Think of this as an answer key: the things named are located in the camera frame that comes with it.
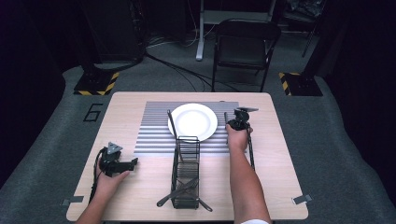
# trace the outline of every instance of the white plate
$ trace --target white plate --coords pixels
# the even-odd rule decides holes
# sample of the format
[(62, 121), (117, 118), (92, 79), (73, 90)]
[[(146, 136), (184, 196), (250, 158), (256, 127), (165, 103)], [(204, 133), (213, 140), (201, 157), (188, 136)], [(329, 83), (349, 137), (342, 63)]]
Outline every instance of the white plate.
[[(212, 136), (218, 127), (215, 112), (205, 105), (181, 105), (172, 112), (172, 119), (177, 136), (197, 136), (200, 141)], [(168, 128), (174, 134), (170, 119)]]

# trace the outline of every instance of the striped mat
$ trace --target striped mat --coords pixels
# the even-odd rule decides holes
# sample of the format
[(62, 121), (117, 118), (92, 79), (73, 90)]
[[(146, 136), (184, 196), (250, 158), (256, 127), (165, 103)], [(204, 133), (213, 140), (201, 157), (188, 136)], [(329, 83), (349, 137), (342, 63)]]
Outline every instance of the striped mat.
[[(173, 111), (177, 107), (191, 102), (147, 102), (137, 136), (135, 153), (173, 153), (175, 138), (168, 128), (168, 109)], [(218, 117), (218, 128), (215, 133), (201, 142), (201, 153), (228, 153), (226, 145), (227, 132), (225, 131), (224, 112), (228, 119), (233, 119), (233, 110), (238, 102), (194, 102), (206, 105)]]

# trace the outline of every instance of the yellow and black tape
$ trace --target yellow and black tape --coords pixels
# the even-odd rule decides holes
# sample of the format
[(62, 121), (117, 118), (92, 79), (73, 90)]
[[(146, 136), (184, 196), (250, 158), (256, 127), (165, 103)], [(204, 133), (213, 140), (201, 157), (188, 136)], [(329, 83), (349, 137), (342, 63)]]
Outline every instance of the yellow and black tape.
[(109, 80), (109, 83), (107, 87), (103, 90), (99, 91), (90, 91), (90, 90), (84, 90), (84, 91), (75, 91), (74, 94), (77, 95), (109, 95), (111, 90), (114, 88), (114, 85), (116, 83), (117, 78), (119, 77), (120, 73), (113, 74), (111, 79)]
[(279, 73), (280, 81), (282, 82), (283, 91), (285, 91), (286, 95), (291, 95), (290, 86), (288, 81), (286, 80), (286, 74), (299, 76), (300, 73)]

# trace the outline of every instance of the sleeve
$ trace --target sleeve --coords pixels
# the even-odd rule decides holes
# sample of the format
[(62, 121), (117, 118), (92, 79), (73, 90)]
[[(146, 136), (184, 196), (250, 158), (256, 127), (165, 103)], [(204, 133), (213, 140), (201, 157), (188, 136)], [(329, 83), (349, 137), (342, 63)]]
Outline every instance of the sleeve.
[(251, 219), (246, 222), (243, 222), (241, 224), (268, 224), (268, 222), (264, 220), (259, 220), (259, 219)]

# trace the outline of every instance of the gray carpet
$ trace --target gray carpet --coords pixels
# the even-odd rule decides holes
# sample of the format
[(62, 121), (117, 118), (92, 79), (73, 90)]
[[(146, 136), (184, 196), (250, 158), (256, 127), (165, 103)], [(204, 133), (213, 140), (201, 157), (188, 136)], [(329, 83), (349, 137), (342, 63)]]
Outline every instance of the gray carpet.
[[(396, 223), (395, 207), (376, 172), (361, 159), (344, 131), (340, 111), (323, 79), (316, 77), (324, 94), (322, 97), (286, 96), (283, 92), (278, 73), (304, 70), (315, 45), (305, 58), (301, 58), (305, 41), (303, 35), (281, 36), (264, 87), (273, 97), (303, 193), (314, 199), (307, 204), (308, 219), (277, 223)], [(176, 43), (148, 48), (148, 53), (159, 59), (210, 77), (213, 41), (206, 40), (202, 62), (195, 61), (195, 52), (196, 43), (191, 47)], [(227, 79), (225, 73), (233, 71), (220, 74), (220, 80)], [(182, 76), (149, 58), (120, 72), (110, 95), (74, 95), (73, 88), (81, 75), (79, 67), (64, 73), (64, 98), (1, 188), (0, 223), (69, 223), (65, 217), (67, 207), (60, 203), (74, 194), (112, 93), (210, 91), (198, 78), (185, 73)], [(252, 85), (233, 86), (240, 91), (258, 91), (261, 77), (254, 77), (251, 72), (246, 76), (250, 76)], [(234, 91), (220, 83), (216, 84), (216, 90)], [(95, 108), (101, 111), (99, 119), (84, 122), (92, 104), (103, 104)]]

